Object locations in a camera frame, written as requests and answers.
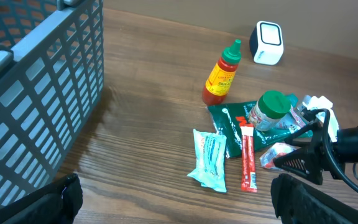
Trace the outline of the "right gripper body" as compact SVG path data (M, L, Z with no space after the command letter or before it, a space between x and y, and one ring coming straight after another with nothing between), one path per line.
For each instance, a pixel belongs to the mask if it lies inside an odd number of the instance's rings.
M339 169L344 171L345 165L339 161L339 154L336 152L337 148L337 132L339 131L339 124L332 109L304 109L303 117L309 123L316 122L319 128L313 132L313 137L310 141L309 147L319 149L323 155L322 168L323 171L330 172L333 179L342 180L343 178L331 167L332 161L327 158L326 147L328 147L337 162Z

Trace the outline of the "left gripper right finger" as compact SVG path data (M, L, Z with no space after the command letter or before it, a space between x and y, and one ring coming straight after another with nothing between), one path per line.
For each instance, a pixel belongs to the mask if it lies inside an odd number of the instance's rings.
M282 223L358 223L358 210L288 174L273 179L270 193Z

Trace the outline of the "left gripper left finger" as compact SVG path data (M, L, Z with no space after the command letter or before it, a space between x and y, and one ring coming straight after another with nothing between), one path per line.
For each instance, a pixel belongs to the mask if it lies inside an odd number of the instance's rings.
M0 223L71 224L82 204L80 179L72 173L0 209Z

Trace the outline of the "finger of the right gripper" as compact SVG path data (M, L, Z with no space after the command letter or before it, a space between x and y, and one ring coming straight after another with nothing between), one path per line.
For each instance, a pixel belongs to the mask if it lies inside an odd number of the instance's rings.
M323 183L322 159L323 155L319 149L306 146L274 159L273 163L275 167L321 185Z
M296 132L289 135L287 138L284 139L284 142L286 144L289 144L291 146L296 146L296 147L308 146L310 144L310 141L309 142L296 141L296 139L298 139L302 134L304 134L308 131L315 131L318 128L319 128L319 124L313 121L313 122L307 124L306 126L302 127L300 130L297 130Z

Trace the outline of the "white orange small packet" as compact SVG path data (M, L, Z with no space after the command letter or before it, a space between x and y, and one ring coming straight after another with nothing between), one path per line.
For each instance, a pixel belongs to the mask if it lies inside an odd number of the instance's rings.
M264 169L280 170L274 165L273 160L284 155L287 155L296 150L296 147L286 143L276 142L259 158L260 164Z

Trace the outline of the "green lid jar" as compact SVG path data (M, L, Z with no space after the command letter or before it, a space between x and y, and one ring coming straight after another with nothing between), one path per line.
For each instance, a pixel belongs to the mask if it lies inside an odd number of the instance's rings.
M272 129L290 110L290 100L277 90L266 91L250 110L248 118L258 131Z

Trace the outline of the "red white stick sachet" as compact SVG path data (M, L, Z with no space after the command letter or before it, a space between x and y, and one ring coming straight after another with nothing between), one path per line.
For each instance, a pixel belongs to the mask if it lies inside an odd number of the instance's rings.
M242 182L241 189L245 192L257 192L255 159L254 159L254 126L241 126L242 132Z

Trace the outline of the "green 3M gloves packet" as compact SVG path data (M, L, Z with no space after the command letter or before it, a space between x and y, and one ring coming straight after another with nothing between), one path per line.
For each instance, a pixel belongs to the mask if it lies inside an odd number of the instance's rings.
M213 120L218 134L227 137L225 156L227 158L240 157L242 154L242 133L240 125L249 122L248 115L256 101L243 103L226 103L211 105L207 109ZM254 151L261 151L276 142L283 142L286 137L294 133L293 128L272 128L268 131L254 131Z

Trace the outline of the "light green wipes packet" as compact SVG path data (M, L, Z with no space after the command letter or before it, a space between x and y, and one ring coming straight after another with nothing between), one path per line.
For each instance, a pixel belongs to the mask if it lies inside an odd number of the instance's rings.
M202 187L226 193L224 158L226 137L216 133L193 130L196 167L188 177L197 180Z

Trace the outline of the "red yellow sauce bottle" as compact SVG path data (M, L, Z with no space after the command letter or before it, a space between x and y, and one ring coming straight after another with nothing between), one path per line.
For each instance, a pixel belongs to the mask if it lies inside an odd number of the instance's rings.
M241 44L242 41L236 39L216 62L203 87L202 99L206 105L218 105L225 100L242 59Z

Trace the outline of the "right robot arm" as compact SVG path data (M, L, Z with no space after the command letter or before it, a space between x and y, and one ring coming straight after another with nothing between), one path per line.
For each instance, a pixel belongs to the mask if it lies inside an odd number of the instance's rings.
M324 121L320 120L324 113L306 106L300 109L300 115L307 120L306 126L285 139L285 143L298 149L274 159L276 167L321 185L323 171L329 171L334 179L340 178L332 167L334 162L341 170L347 163L358 163L358 126L324 129Z

